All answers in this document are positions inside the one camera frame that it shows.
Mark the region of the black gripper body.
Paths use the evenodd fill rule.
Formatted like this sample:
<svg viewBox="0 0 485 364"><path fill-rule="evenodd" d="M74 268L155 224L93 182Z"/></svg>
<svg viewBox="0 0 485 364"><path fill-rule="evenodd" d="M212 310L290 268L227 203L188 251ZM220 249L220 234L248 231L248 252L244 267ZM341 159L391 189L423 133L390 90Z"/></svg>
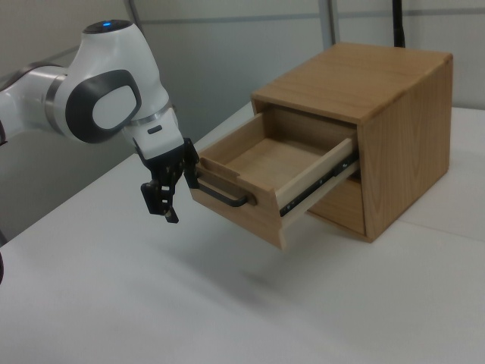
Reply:
<svg viewBox="0 0 485 364"><path fill-rule="evenodd" d="M175 187L183 172L184 143L180 146L146 159L138 143L133 139L135 150L143 165L150 171L152 179L143 183L143 186L152 187Z"/></svg>

